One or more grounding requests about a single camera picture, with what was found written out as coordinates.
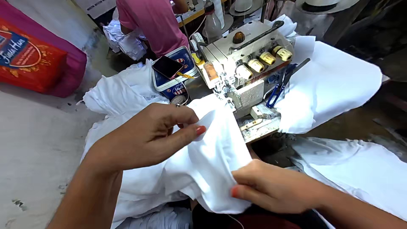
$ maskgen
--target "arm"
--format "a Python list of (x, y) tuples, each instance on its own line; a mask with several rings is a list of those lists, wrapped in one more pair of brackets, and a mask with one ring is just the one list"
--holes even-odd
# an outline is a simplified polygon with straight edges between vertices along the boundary
[(134, 30), (133, 20), (122, 0), (116, 0), (117, 12), (119, 13), (120, 29), (124, 35), (131, 33)]
[(317, 209), (337, 228), (407, 228), (407, 222), (305, 174), (253, 160), (232, 172), (232, 196), (276, 213)]
[[(156, 165), (206, 131), (188, 107), (153, 103), (99, 139), (78, 167), (48, 229), (109, 229), (123, 170)], [(190, 124), (172, 134), (178, 123)]]
[(122, 25), (122, 24), (120, 24), (120, 29), (121, 29), (121, 31), (122, 31), (122, 33), (123, 33), (124, 35), (133, 32), (133, 29), (129, 29), (129, 28), (125, 27), (125, 26)]
[(181, 14), (188, 12), (188, 5), (185, 0), (173, 0), (175, 6), (173, 6), (173, 11), (175, 14)]

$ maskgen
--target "smartphone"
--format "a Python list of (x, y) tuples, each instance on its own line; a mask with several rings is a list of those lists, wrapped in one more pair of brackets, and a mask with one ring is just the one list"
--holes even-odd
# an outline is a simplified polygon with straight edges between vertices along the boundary
[(157, 62), (153, 64), (153, 69), (168, 79), (174, 79), (177, 72), (179, 72), (183, 67), (184, 66), (181, 63), (167, 56), (160, 57)]

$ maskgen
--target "magenta fabric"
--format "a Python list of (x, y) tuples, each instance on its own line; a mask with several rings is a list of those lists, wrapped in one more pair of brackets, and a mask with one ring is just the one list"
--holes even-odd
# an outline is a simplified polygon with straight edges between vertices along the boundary
[(57, 37), (46, 28), (14, 8), (5, 0), (0, 0), (0, 18), (19, 29), (56, 48), (66, 51), (66, 67), (60, 80), (47, 94), (65, 98), (71, 95), (81, 84), (86, 67), (86, 54), (68, 41)]
[(116, 0), (116, 5), (120, 23), (129, 29), (139, 27), (157, 57), (189, 47), (169, 0)]

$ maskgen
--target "red bag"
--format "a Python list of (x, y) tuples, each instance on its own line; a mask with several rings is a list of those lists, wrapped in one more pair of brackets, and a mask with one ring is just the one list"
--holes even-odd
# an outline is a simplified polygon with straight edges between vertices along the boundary
[(60, 78), (66, 56), (0, 18), (0, 81), (46, 93)]

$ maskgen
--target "woman's left hand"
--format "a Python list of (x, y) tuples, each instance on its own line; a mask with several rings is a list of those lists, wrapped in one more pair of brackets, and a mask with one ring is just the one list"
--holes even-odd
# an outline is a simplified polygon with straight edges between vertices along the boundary
[[(99, 139), (83, 163), (93, 169), (115, 172), (156, 165), (206, 131), (186, 106), (153, 103), (126, 123)], [(177, 124), (189, 124), (172, 134)]]

